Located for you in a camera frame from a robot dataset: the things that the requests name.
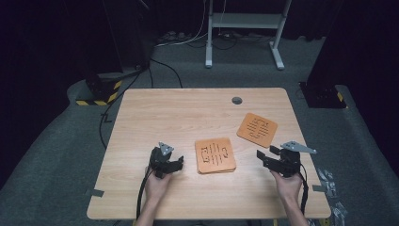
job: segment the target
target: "orange silicone mat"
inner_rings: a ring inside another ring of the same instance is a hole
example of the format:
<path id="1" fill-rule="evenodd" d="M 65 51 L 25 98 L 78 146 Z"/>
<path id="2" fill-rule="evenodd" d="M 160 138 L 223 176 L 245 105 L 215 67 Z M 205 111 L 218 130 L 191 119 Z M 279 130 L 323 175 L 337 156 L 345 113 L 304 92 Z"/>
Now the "orange silicone mat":
<path id="1" fill-rule="evenodd" d="M 273 137 L 276 134 L 278 125 L 268 119 L 253 113 L 247 113 L 237 136 L 252 141 L 264 148 L 269 148 Z"/>
<path id="2" fill-rule="evenodd" d="M 196 154 L 199 173 L 229 172 L 236 168 L 227 137 L 197 140 Z"/>

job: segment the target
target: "gray tape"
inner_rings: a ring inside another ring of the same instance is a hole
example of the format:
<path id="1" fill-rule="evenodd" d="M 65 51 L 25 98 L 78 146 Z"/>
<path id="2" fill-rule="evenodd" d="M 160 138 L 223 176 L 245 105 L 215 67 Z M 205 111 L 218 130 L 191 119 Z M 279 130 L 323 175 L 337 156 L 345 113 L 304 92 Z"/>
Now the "gray tape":
<path id="1" fill-rule="evenodd" d="M 319 192 L 326 192 L 326 188 L 324 186 L 312 186 L 313 191 L 319 191 Z"/>
<path id="2" fill-rule="evenodd" d="M 104 194 L 103 191 L 97 190 L 97 189 L 92 189 L 92 190 L 87 189 L 85 192 L 85 195 L 87 195 L 87 196 L 96 196 L 96 197 L 100 197 L 100 198 L 103 196 L 103 194 Z"/>

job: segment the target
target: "white stand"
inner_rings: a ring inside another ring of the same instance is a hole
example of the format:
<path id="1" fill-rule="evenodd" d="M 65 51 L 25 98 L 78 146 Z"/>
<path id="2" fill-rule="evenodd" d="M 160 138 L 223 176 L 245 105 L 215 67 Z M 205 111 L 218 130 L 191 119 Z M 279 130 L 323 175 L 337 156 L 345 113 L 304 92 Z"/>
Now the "white stand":
<path id="1" fill-rule="evenodd" d="M 205 67 L 212 68 L 212 28 L 214 27 L 239 27 L 239 28 L 269 28 L 277 29 L 276 38 L 270 41 L 270 49 L 279 70 L 284 69 L 279 55 L 279 39 L 287 19 L 288 10 L 292 0 L 286 0 L 282 14 L 245 14 L 245 13 L 214 13 L 211 0 L 209 4 L 208 40 L 206 43 Z"/>

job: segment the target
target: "metal bracket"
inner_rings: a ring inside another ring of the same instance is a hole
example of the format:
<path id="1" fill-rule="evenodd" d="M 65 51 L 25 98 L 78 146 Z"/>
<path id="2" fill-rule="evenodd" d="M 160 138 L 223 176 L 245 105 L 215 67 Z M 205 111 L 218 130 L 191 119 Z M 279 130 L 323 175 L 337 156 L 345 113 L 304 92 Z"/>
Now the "metal bracket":
<path id="1" fill-rule="evenodd" d="M 317 153 L 316 150 L 308 148 L 296 141 L 290 141 L 286 142 L 280 145 L 281 148 L 293 151 L 293 152 L 299 152 L 299 153 Z"/>
<path id="2" fill-rule="evenodd" d="M 171 153 L 174 150 L 173 147 L 170 147 L 169 145 L 167 145 L 163 142 L 159 142 L 159 148 L 161 148 L 161 152 L 162 152 L 163 156 Z"/>

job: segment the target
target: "black cable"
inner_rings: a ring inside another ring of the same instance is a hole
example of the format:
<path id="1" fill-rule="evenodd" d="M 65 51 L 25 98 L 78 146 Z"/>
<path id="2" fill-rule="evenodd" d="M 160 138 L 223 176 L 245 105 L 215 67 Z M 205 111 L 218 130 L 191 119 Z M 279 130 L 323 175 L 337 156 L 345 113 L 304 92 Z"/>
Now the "black cable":
<path id="1" fill-rule="evenodd" d="M 201 46 L 194 46 L 194 45 L 192 45 L 192 44 L 190 44 L 190 43 L 186 43 L 186 45 L 188 45 L 188 46 L 190 46 L 190 47 L 192 47 L 192 48 L 196 48 L 196 49 L 203 48 L 203 47 L 206 46 L 206 40 L 196 41 L 196 42 L 205 42 L 205 44 L 203 44 L 203 45 L 201 45 Z"/>
<path id="2" fill-rule="evenodd" d="M 262 42 L 266 42 L 266 41 L 270 41 L 271 39 L 273 39 L 273 37 L 269 37 L 266 40 L 261 40 L 262 38 L 266 38 L 263 36 L 258 36 L 258 37 L 251 37 L 251 36 L 243 36 L 243 37 L 239 37 L 237 38 L 238 42 L 243 42 L 243 43 L 262 43 Z"/>
<path id="3" fill-rule="evenodd" d="M 118 224 L 120 224 L 120 220 L 117 220 L 112 226 L 117 226 Z"/>
<path id="4" fill-rule="evenodd" d="M 153 170 L 151 170 L 151 163 L 149 163 L 149 166 L 147 167 L 146 174 L 143 178 L 143 181 L 141 182 L 140 190 L 138 191 L 138 196 L 137 196 L 137 207 L 136 207 L 136 220 L 138 220 L 138 217 L 140 217 L 140 212 L 141 212 L 141 198 L 143 197 L 143 192 L 144 188 L 146 187 L 147 180 L 149 179 L 149 176 L 152 174 Z"/>
<path id="5" fill-rule="evenodd" d="M 236 44 L 237 44 L 237 39 L 234 39 L 234 43 L 232 44 L 232 46 L 229 46 L 229 47 L 227 47 L 227 48 L 220 48 L 220 47 L 218 47 L 217 45 L 215 45 L 214 43 L 212 43 L 212 46 L 215 47 L 215 48 L 218 49 L 218 50 L 229 50 L 229 49 L 231 49 L 232 47 L 234 47 Z"/>
<path id="6" fill-rule="evenodd" d="M 150 72 L 150 79 L 151 79 L 151 89 L 153 89 L 153 79 L 152 79 L 152 72 L 151 72 L 150 67 L 149 67 L 149 72 Z"/>
<path id="7" fill-rule="evenodd" d="M 125 78 L 135 77 L 135 76 L 143 73 L 148 67 L 149 67 L 149 65 L 144 65 L 144 66 L 141 67 L 141 70 L 139 70 L 139 71 L 135 71 L 135 72 L 132 72 L 132 73 L 127 73 L 127 74 L 119 76 L 119 77 L 112 77 L 112 78 L 104 77 L 101 80 L 103 82 L 116 82 L 116 81 L 119 82 L 120 80 L 123 80 Z"/>
<path id="8" fill-rule="evenodd" d="M 180 78 L 179 74 L 178 74 L 178 73 L 176 73 L 176 71 L 175 71 L 175 70 L 174 70 L 172 67 L 168 66 L 167 64 L 164 64 L 164 63 L 161 63 L 161 62 L 159 62 L 159 61 L 156 61 L 156 60 L 155 60 L 155 59 L 153 59 L 153 58 L 150 58 L 150 60 L 154 61 L 155 63 L 161 64 L 161 65 L 164 65 L 165 67 L 168 67 L 168 68 L 170 68 L 171 70 L 173 70 L 173 71 L 175 72 L 175 74 L 176 74 L 177 78 L 179 79 L 180 88 L 183 88 L 183 85 L 182 85 L 182 79 Z"/>
<path id="9" fill-rule="evenodd" d="M 302 89 L 299 88 L 299 89 L 297 89 L 296 92 L 295 92 L 296 99 L 298 99 L 298 100 L 305 99 L 305 96 L 304 96 L 303 92 L 302 92 L 302 96 L 299 96 L 299 92 L 300 92 L 301 90 L 302 90 Z"/>
<path id="10" fill-rule="evenodd" d="M 173 44 L 185 44 L 185 43 L 189 43 L 189 42 L 191 42 L 191 41 L 193 41 L 193 40 L 196 40 L 197 37 L 199 36 L 199 34 L 200 34 L 202 28 L 203 28 L 203 23 L 204 23 L 204 21 L 205 21 L 205 12 L 206 12 L 206 0 L 203 1 L 202 21 L 201 21 L 201 24 L 200 24 L 199 32 L 197 33 L 196 36 L 194 36 L 194 38 L 188 37 L 187 40 L 182 41 L 182 42 L 165 43 L 165 44 L 162 44 L 162 43 L 161 43 L 161 44 L 158 44 L 158 45 L 156 45 L 156 46 L 165 46 L 165 45 L 173 45 Z"/>
<path id="11" fill-rule="evenodd" d="M 302 173 L 299 172 L 299 176 L 302 178 L 302 182 L 303 182 L 303 195 L 302 195 L 302 201 L 300 204 L 300 211 L 302 212 L 303 215 L 305 215 L 305 205 L 306 205 L 306 201 L 308 200 L 308 191 L 309 191 L 309 187 L 308 187 L 308 173 L 305 170 L 305 167 L 301 164 L 303 170 L 305 171 L 305 178 L 303 177 Z"/>
<path id="12" fill-rule="evenodd" d="M 106 149 L 106 144 L 105 144 L 105 142 L 104 142 L 104 138 L 103 138 L 103 133 L 102 133 L 102 127 L 103 127 L 103 121 L 104 121 L 104 118 L 106 118 L 107 119 L 107 117 L 108 117 L 108 114 L 107 114 L 107 112 L 108 112 L 108 110 L 111 108 L 111 106 L 120 98 L 120 96 L 122 96 L 123 94 L 124 94 L 124 92 L 129 88 L 129 87 L 131 87 L 133 84 L 134 84 L 134 82 L 137 80 L 137 78 L 141 75 L 141 73 L 139 73 L 137 76 L 136 76 L 136 78 L 133 80 L 133 82 L 131 82 L 130 84 L 129 84 L 129 86 L 117 97 L 117 98 L 115 98 L 115 100 L 108 106 L 108 108 L 106 109 L 106 111 L 102 114 L 102 117 L 101 117 L 101 120 L 100 120 L 100 126 L 99 126 L 99 134 L 100 134 L 100 140 L 101 140 L 101 142 L 102 142 L 102 144 L 103 144 L 103 146 L 104 146 L 104 148 Z"/>

